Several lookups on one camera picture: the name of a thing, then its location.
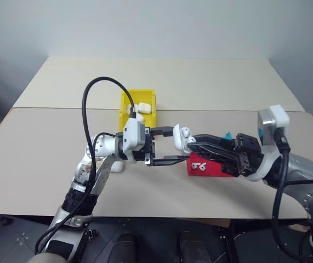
black cable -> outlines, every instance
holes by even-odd
[[[303,255],[303,250],[304,250],[304,243],[305,243],[305,240],[309,237],[311,233],[311,229],[307,230],[303,236],[301,237],[300,239],[300,242],[299,242],[299,256],[302,256]]]
[[[93,161],[95,160],[95,145],[96,145],[96,141],[98,139],[99,136],[101,135],[109,135],[109,136],[114,136],[113,134],[110,133],[100,133],[98,134],[95,138],[94,138],[94,148],[93,148],[93,144],[92,141],[90,139],[90,134],[89,134],[89,129],[88,129],[88,121],[87,121],[87,96],[88,93],[91,89],[91,87],[99,82],[99,81],[110,81],[116,85],[118,85],[126,94],[126,96],[129,99],[129,102],[131,104],[131,109],[130,109],[130,117],[135,118],[135,109],[134,109],[134,102],[133,99],[130,95],[130,93],[128,92],[128,90],[117,80],[110,78],[110,77],[98,77],[95,78],[94,80],[92,80],[91,82],[88,83],[88,85],[86,86],[84,92],[83,92],[83,97],[82,97],[82,118],[83,118],[83,128],[84,128],[84,134],[86,135],[86,139],[87,139],[87,144],[88,144],[88,148],[89,148],[89,152],[90,152],[90,156],[92,158],[92,167],[89,171],[89,178],[88,178],[88,182],[86,185],[86,191],[84,193],[84,196],[82,198],[82,200],[77,204],[77,206],[73,209],[73,211],[71,211],[63,220],[61,220],[59,223],[55,224],[52,228],[50,228],[48,231],[46,231],[44,234],[42,234],[35,246],[35,254],[40,253],[43,248],[45,247],[46,243],[48,240],[50,240],[52,238],[52,236],[56,233],[56,231],[62,227],[64,225],[64,223],[70,219],[71,217],[74,216],[75,212],[80,208],[80,206],[82,205],[82,203],[87,199],[87,197],[89,196],[94,183],[95,183],[95,173],[96,173],[96,162]],[[48,237],[46,238],[45,242],[43,242],[42,246],[39,247],[41,241],[46,237],[46,235],[48,235]]]
[[[89,135],[89,129],[88,129],[88,121],[87,121],[87,96],[88,93],[91,89],[91,87],[99,82],[99,81],[110,81],[116,85],[118,85],[126,94],[126,96],[129,99],[130,105],[131,105],[131,112],[130,112],[130,117],[135,118],[135,112],[134,111],[134,102],[133,99],[130,95],[130,93],[128,92],[128,90],[117,80],[110,78],[110,77],[99,77],[99,78],[95,78],[94,80],[92,80],[91,82],[88,83],[88,85],[86,86],[86,89],[83,92],[83,98],[82,98],[82,119],[83,119],[83,127],[84,127],[84,133],[86,135],[86,139],[87,139],[87,144],[89,147],[89,152],[90,152],[90,156],[92,157],[92,160],[95,159],[95,149],[93,149],[93,145],[92,145],[92,141],[90,140],[90,135]],[[95,162],[92,162],[92,168],[95,168]],[[88,181],[93,183],[95,180],[95,169],[91,169],[90,173],[89,173],[89,179]]]
[[[52,228],[48,229],[44,234],[42,234],[39,239],[37,240],[36,246],[35,246],[35,254],[37,255],[38,253],[40,253],[46,243],[53,237],[53,235],[57,232],[57,230],[59,230],[60,227],[62,227],[64,225],[64,223],[70,219],[71,217],[74,216],[75,212],[80,208],[80,206],[83,204],[83,202],[87,199],[87,197],[89,196],[91,190],[93,188],[93,184],[90,184],[89,186],[86,187],[86,191],[84,193],[83,198],[81,199],[81,201],[76,205],[76,207],[63,219],[61,220],[59,223],[56,223]],[[42,246],[39,247],[41,241],[46,237],[46,235],[48,235],[48,237],[46,238],[45,242],[43,242]]]
[[[282,201],[282,196],[283,196],[283,191],[284,187],[286,185],[286,179],[287,179],[287,174],[288,174],[288,165],[289,165],[289,152],[290,152],[290,147],[287,142],[287,138],[284,135],[284,131],[281,128],[276,129],[275,131],[275,142],[276,145],[282,154],[282,167],[281,167],[281,176],[280,180],[278,183],[278,188],[275,196],[275,201],[273,204],[273,211],[272,211],[272,232],[273,232],[273,237],[279,246],[279,248],[286,253],[288,256],[291,258],[294,258],[296,260],[300,261],[313,261],[313,256],[300,256],[297,255],[290,250],[286,248],[286,246],[283,244],[281,241],[281,237],[279,235],[279,209]]]
[[[95,149],[95,146],[96,146],[96,141],[98,140],[98,138],[102,135],[108,135],[108,136],[111,136],[111,137],[115,137],[116,135],[115,134],[111,134],[111,133],[99,133],[95,138],[94,138],[94,141],[93,141],[93,149]]]
[[[311,180],[297,180],[297,181],[287,181],[286,185],[307,185],[313,184],[313,179]]]

teal object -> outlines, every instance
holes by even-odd
[[[264,132],[261,128],[258,129],[259,137],[262,138],[264,136]]]
[[[227,140],[231,140],[232,139],[232,134],[230,132],[226,133],[226,135],[224,135],[223,138],[227,139]]]

floor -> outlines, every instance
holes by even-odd
[[[177,236],[188,230],[198,235],[213,262],[227,263],[223,242],[217,228],[211,225],[180,219],[96,218],[90,228],[96,229],[99,237],[88,243],[82,262],[105,263],[115,240],[122,233],[132,231],[138,239],[139,263],[178,263]],[[0,263],[25,263],[33,256],[37,238],[47,229],[47,225],[18,218],[8,226],[0,222]],[[283,227],[282,235],[287,246],[296,252],[302,233]],[[240,263],[297,262],[277,248],[270,229],[238,235],[235,242]]]

cable connector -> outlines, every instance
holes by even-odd
[[[277,128],[274,133],[274,139],[280,153],[290,152],[290,146],[283,128]]]
[[[134,107],[130,108],[129,117],[136,119],[136,111]]]

black wire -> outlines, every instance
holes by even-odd
[[[311,233],[311,229],[307,230],[303,236],[301,237],[300,239],[300,242],[299,242],[299,256],[302,256],[303,255],[303,250],[304,250],[304,243],[305,243],[305,240],[309,237]]]
[[[94,141],[93,141],[93,149],[95,149],[95,146],[96,146],[96,141],[98,140],[98,138],[102,135],[108,135],[108,136],[111,136],[111,137],[115,137],[116,135],[115,134],[111,134],[111,133],[99,133],[95,138],[94,138]]]
[[[307,185],[307,184],[313,184],[312,180],[297,180],[297,181],[287,181],[286,185]]]
[[[93,144],[92,141],[90,139],[90,134],[89,134],[89,129],[88,129],[88,121],[87,121],[87,96],[88,93],[91,89],[91,87],[99,82],[99,81],[110,81],[116,85],[118,85],[126,94],[126,96],[129,99],[130,105],[131,105],[131,111],[130,111],[130,117],[135,118],[135,112],[134,112],[134,102],[133,99],[130,95],[130,93],[128,92],[128,90],[117,80],[110,78],[110,77],[98,77],[95,78],[94,80],[92,80],[91,82],[88,83],[88,85],[86,86],[84,92],[83,92],[83,97],[82,97],[82,119],[83,119],[83,128],[84,128],[84,134],[86,135],[86,139],[87,139],[87,144],[88,144],[88,148],[89,148],[89,152],[90,152],[90,156],[92,159],[92,167],[89,171],[89,178],[88,178],[88,182],[87,182],[87,186],[86,186],[86,191],[84,193],[84,196],[82,198],[82,200],[76,205],[76,207],[73,209],[73,211],[71,211],[63,220],[61,220],[59,223],[55,224],[52,228],[50,228],[48,231],[46,231],[44,234],[42,234],[35,246],[35,254],[40,253],[43,248],[45,247],[46,243],[48,240],[50,240],[52,238],[52,236],[57,232],[57,230],[62,227],[64,225],[64,223],[70,219],[71,217],[74,216],[75,212],[80,208],[80,206],[82,205],[82,203],[87,199],[87,197],[89,196],[94,182],[95,182],[95,173],[96,173],[96,162],[95,162],[95,145],[96,145],[96,141],[98,139],[99,136],[105,134],[105,135],[110,135],[110,136],[114,136],[110,133],[100,133],[98,134],[95,139],[94,139],[94,148],[93,148]],[[42,246],[39,248],[39,245],[41,243],[41,241],[46,237],[46,235],[48,235],[48,237],[46,238],[45,242],[43,242]]]
[[[58,231],[58,229],[60,227],[62,227],[64,225],[64,223],[70,219],[71,217],[74,216],[75,212],[77,212],[77,210],[80,208],[80,206],[83,204],[83,202],[87,199],[87,197],[89,196],[91,190],[93,188],[93,185],[89,185],[86,188],[86,191],[84,193],[83,198],[81,199],[81,201],[76,205],[76,207],[73,209],[73,211],[71,211],[63,220],[61,220],[59,223],[56,223],[52,228],[50,228],[49,230],[47,230],[44,234],[42,234],[39,239],[37,240],[36,246],[35,246],[35,254],[37,255],[38,253],[40,253],[46,243],[53,237],[53,235]],[[46,238],[45,242],[43,242],[42,246],[39,247],[41,241],[46,237],[46,235],[48,235],[48,237]]]
[[[88,121],[87,121],[87,96],[88,93],[91,89],[91,87],[99,82],[99,81],[110,81],[116,85],[118,85],[126,94],[126,96],[129,99],[130,105],[131,105],[131,114],[132,114],[132,109],[134,109],[134,102],[133,99],[130,95],[130,93],[128,92],[128,90],[117,80],[110,78],[110,77],[99,77],[99,78],[95,78],[94,80],[92,80],[91,82],[88,83],[88,85],[86,86],[86,89],[83,92],[83,98],[82,98],[82,119],[83,119],[83,127],[84,127],[84,133],[86,135],[86,139],[87,139],[87,144],[88,144],[88,148],[89,148],[89,152],[90,152],[90,156],[92,157],[92,160],[95,159],[95,149],[93,149],[93,145],[92,145],[92,141],[90,140],[90,135],[89,135],[89,129],[88,129]],[[95,168],[95,162],[92,162],[92,168]],[[90,173],[89,173],[89,179],[88,181],[93,183],[95,180],[95,169],[91,169]]]
[[[313,261],[313,256],[300,256],[297,255],[290,250],[288,250],[283,242],[281,241],[280,235],[279,235],[279,224],[278,224],[278,217],[279,217],[279,208],[281,205],[282,195],[284,186],[286,183],[287,173],[288,173],[288,165],[289,165],[289,151],[282,151],[283,160],[282,160],[282,171],[281,171],[281,178],[278,184],[275,201],[273,204],[273,211],[272,211],[272,231],[273,231],[273,237],[279,246],[279,248],[286,253],[288,256],[300,260],[300,261]]]

